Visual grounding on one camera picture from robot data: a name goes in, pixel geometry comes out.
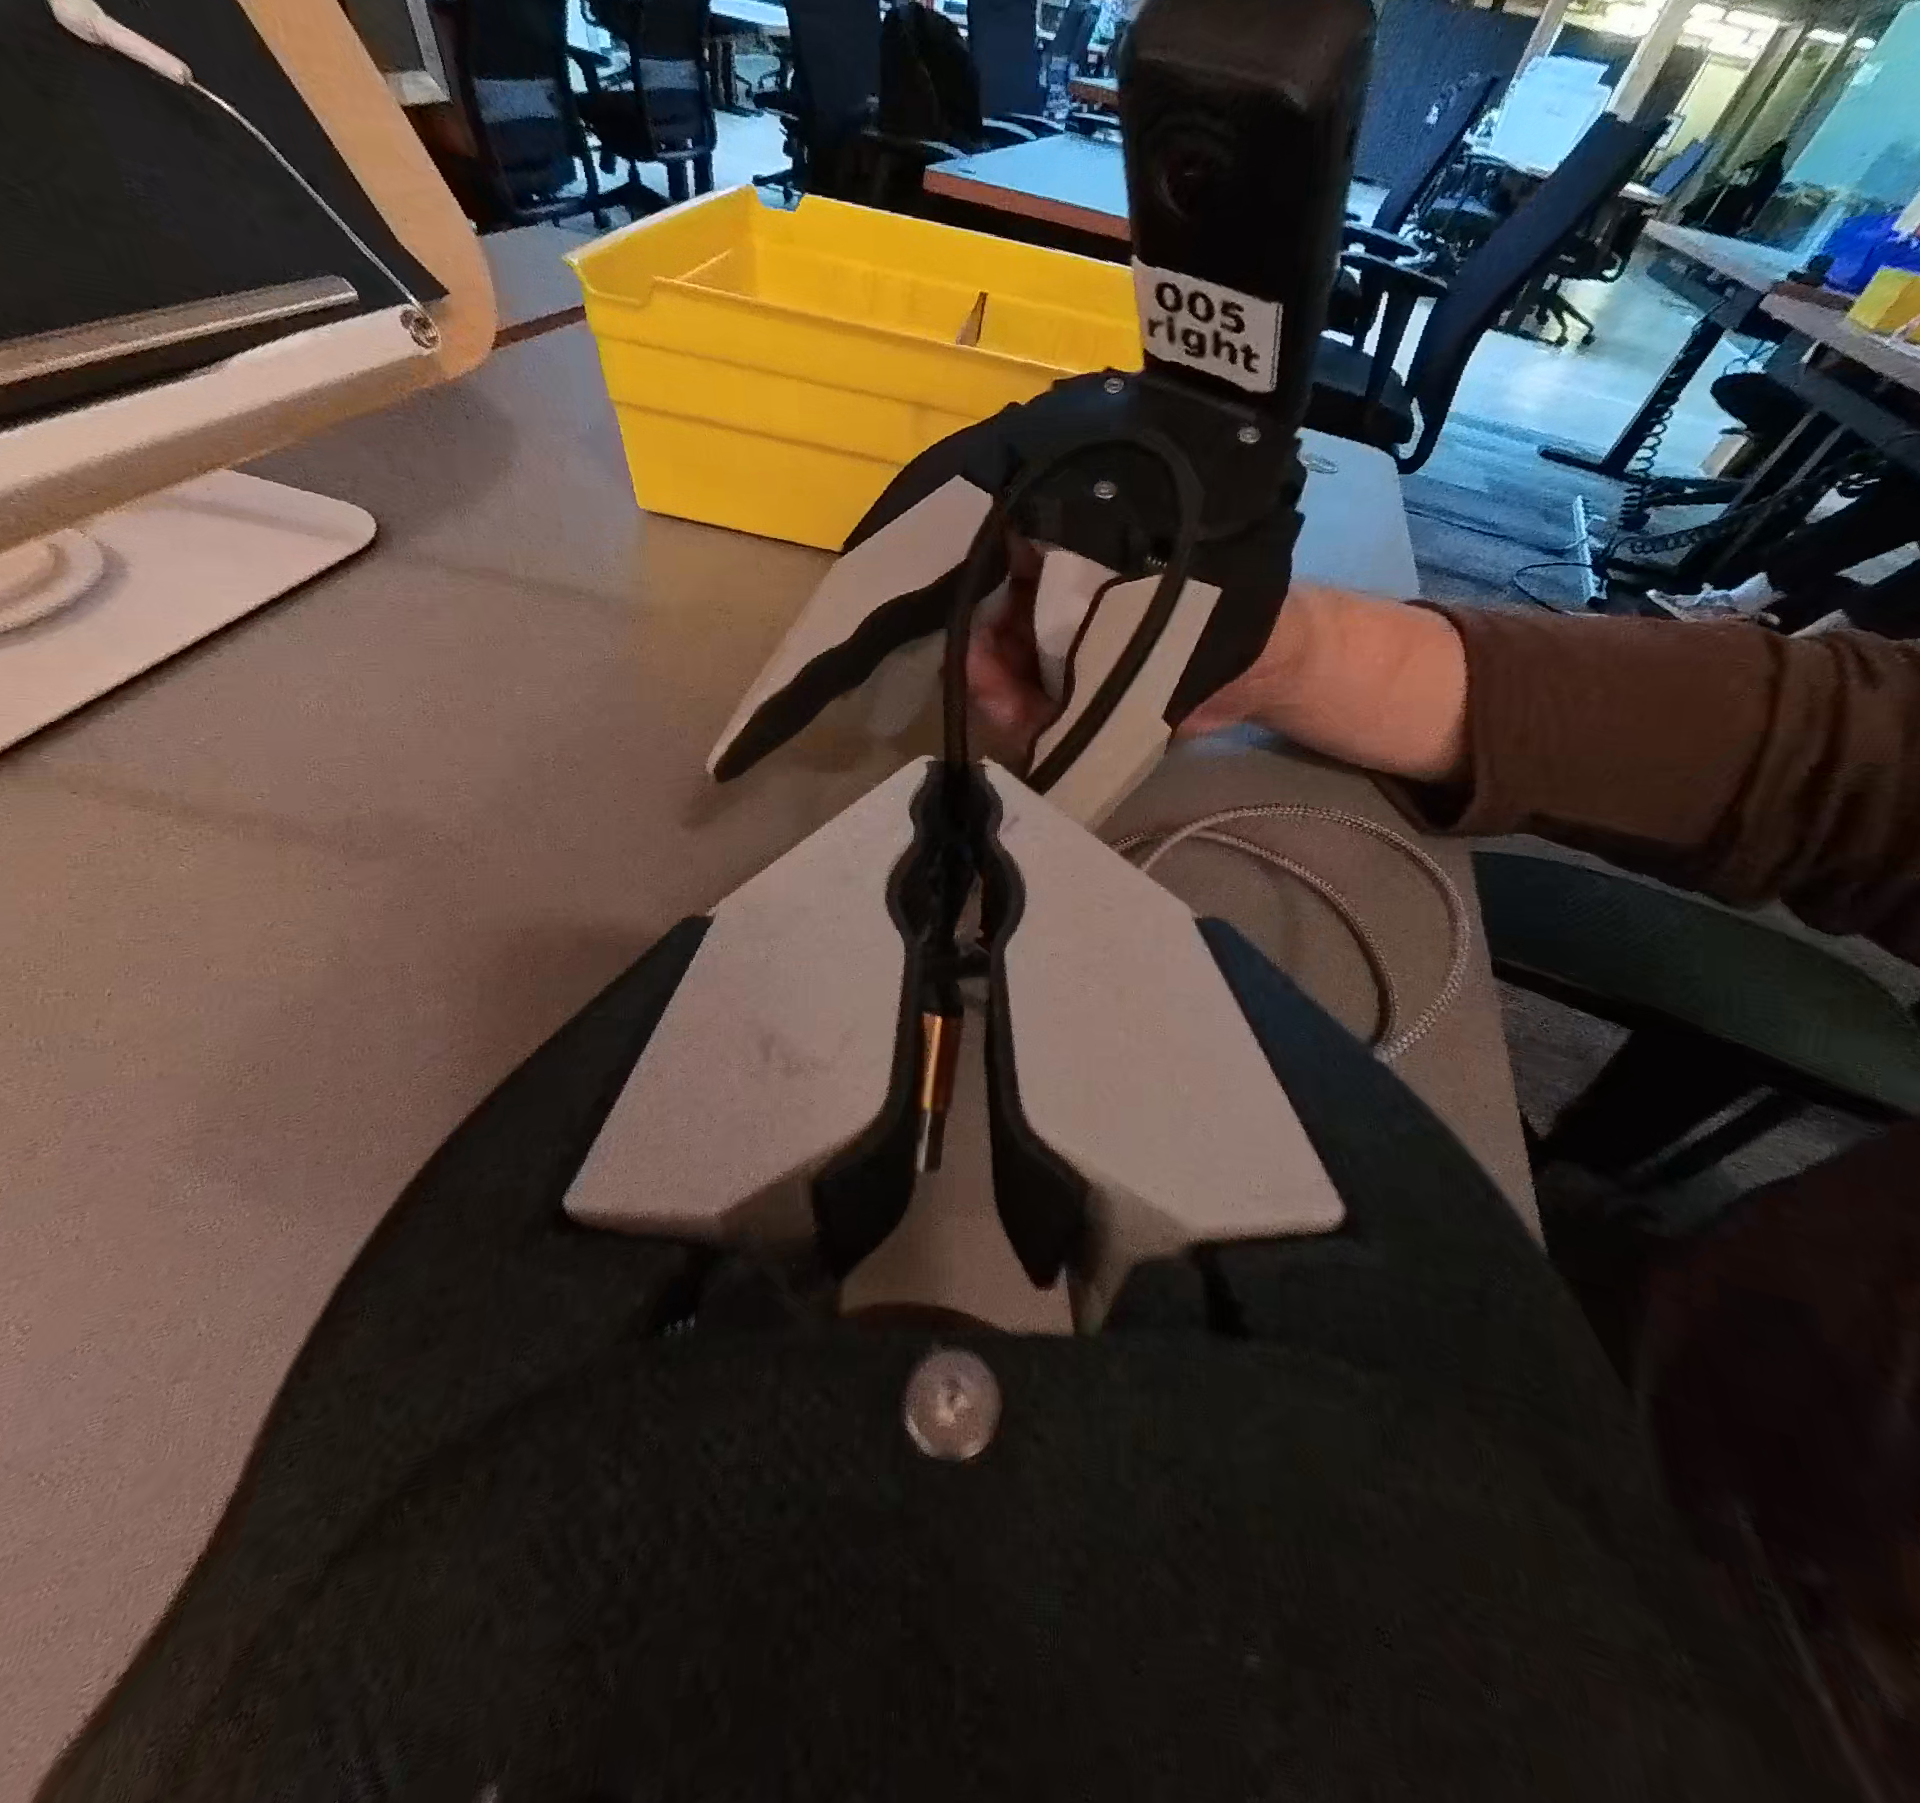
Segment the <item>yellow plastic bin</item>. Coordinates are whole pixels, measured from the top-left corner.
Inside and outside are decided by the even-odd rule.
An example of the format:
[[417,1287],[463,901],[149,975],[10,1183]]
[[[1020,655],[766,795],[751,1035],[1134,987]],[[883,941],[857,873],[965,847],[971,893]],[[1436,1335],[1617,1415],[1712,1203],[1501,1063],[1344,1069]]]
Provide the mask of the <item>yellow plastic bin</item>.
[[746,183],[567,263],[638,505],[813,549],[957,429],[1143,359],[1125,265]]

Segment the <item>grey office desk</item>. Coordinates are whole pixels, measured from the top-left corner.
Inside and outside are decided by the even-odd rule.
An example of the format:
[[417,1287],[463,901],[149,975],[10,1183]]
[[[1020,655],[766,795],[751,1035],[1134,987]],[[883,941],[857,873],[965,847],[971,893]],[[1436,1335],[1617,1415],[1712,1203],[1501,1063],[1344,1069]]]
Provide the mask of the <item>grey office desk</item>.
[[948,227],[1096,261],[1134,253],[1125,151],[1116,139],[1045,135],[938,161],[920,211]]

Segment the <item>white display stand base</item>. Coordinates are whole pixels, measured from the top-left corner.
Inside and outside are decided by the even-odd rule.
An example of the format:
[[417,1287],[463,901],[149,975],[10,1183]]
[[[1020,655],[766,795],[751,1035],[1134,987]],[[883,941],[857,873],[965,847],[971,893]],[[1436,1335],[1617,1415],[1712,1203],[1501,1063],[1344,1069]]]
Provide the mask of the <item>white display stand base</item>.
[[3,553],[3,749],[53,729],[377,539],[361,505],[215,471]]

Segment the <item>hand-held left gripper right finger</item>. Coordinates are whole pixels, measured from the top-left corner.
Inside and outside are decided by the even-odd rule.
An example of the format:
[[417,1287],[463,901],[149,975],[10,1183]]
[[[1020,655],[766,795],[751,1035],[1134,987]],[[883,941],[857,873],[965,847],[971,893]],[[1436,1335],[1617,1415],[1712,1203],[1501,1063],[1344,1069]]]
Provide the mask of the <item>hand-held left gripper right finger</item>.
[[1093,1335],[1143,1265],[1338,1233],[1201,917],[1002,765],[974,787],[991,1175],[1027,1277]]

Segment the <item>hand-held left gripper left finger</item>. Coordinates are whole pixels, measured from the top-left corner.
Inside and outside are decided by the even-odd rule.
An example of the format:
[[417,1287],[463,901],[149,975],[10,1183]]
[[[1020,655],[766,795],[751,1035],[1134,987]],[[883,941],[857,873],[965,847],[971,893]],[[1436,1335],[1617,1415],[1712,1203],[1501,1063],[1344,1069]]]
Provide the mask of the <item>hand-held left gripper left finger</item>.
[[940,1011],[916,759],[693,919],[691,957],[565,1191],[579,1225],[845,1277],[918,1183]]

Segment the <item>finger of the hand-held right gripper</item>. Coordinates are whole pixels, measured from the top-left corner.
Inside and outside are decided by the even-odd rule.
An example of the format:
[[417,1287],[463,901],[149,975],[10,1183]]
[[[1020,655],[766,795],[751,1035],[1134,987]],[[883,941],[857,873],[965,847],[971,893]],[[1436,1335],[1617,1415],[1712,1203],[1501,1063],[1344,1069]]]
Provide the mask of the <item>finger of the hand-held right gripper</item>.
[[733,783],[779,757],[846,767],[936,747],[948,619],[992,503],[955,475],[849,545],[734,705],[707,775]]

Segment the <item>dark green chair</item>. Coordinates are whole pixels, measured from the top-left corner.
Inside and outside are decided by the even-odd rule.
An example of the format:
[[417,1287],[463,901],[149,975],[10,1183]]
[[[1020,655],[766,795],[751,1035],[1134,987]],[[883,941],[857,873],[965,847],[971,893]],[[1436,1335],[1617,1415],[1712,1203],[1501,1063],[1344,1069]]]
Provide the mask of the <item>dark green chair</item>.
[[1475,851],[1496,975],[1628,1031],[1676,1033],[1850,1113],[1919,1111],[1916,1007],[1836,949],[1585,859]]

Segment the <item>person's right forearm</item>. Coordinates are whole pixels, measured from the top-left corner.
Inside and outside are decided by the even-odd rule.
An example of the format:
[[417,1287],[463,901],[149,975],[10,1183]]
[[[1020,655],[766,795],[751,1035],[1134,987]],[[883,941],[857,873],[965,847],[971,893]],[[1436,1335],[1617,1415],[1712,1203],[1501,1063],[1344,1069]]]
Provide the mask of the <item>person's right forearm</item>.
[[1397,783],[1422,825],[1531,835],[1711,897],[1919,957],[1919,651],[1433,607],[1466,669],[1459,775]]

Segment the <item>black office chair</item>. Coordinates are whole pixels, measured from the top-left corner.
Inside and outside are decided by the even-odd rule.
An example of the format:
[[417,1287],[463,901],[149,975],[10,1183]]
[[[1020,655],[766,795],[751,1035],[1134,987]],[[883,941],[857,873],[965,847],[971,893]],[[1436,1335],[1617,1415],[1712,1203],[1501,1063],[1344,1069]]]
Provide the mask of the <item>black office chair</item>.
[[1359,279],[1359,341],[1324,333],[1304,425],[1387,451],[1401,473],[1435,453],[1480,339],[1545,279],[1597,209],[1621,195],[1664,131],[1656,119],[1601,115],[1554,171],[1451,277],[1420,271],[1387,231],[1351,225],[1340,269]]
[[923,217],[926,175],[966,149],[928,45],[930,15],[884,0],[783,0],[780,187]]
[[569,39],[570,0],[455,0],[455,95],[468,149],[450,181],[480,231],[612,211],[636,219],[667,197],[638,173],[652,157],[636,61]]
[[640,117],[642,163],[659,163],[667,195],[714,189],[718,119],[739,107],[739,45],[770,45],[788,65],[786,15],[769,0],[636,0],[626,47]]

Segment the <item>person's right hand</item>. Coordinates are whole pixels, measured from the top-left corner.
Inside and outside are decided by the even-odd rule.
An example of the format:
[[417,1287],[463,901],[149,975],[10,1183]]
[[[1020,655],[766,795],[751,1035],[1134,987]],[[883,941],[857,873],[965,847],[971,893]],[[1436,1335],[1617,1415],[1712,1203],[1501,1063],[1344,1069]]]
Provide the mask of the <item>person's right hand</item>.
[[[1007,585],[971,635],[972,707],[1016,751],[1055,713],[1036,641],[1043,571],[1045,553],[1018,543]],[[1176,733],[1253,725],[1372,775],[1457,785],[1471,771],[1468,705],[1468,653],[1451,617],[1296,583],[1260,657]]]

